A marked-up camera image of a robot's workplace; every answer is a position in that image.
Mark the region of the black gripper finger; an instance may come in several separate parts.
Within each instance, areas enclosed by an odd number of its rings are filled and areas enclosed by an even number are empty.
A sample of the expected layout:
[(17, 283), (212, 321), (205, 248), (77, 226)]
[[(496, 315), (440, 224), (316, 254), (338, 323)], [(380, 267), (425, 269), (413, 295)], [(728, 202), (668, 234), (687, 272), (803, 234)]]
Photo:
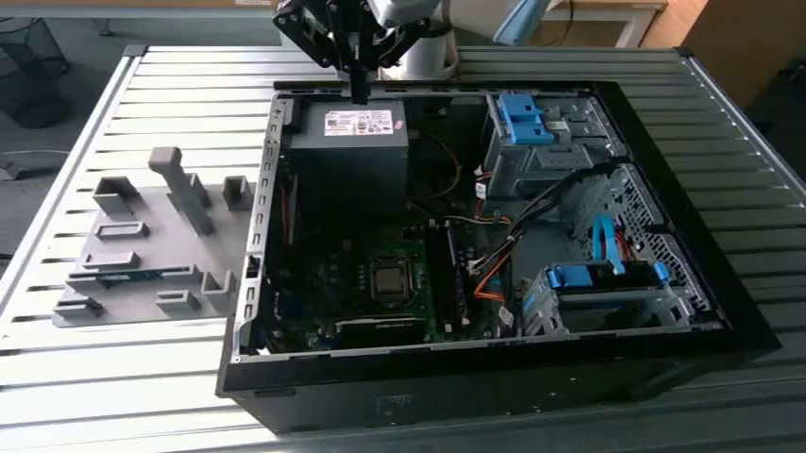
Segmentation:
[(404, 80), (445, 79), (454, 72), (446, 63), (454, 51), (453, 28), (438, 20), (420, 19), (398, 27), (377, 28), (358, 38), (360, 104), (369, 100), (370, 83), (382, 72)]
[(349, 38), (360, 31), (360, 22), (348, 24), (330, 17), (325, 24), (313, 14), (314, 1), (280, 1), (273, 24), (309, 58), (322, 67), (332, 66), (349, 86), (353, 104), (360, 103), (360, 62)]

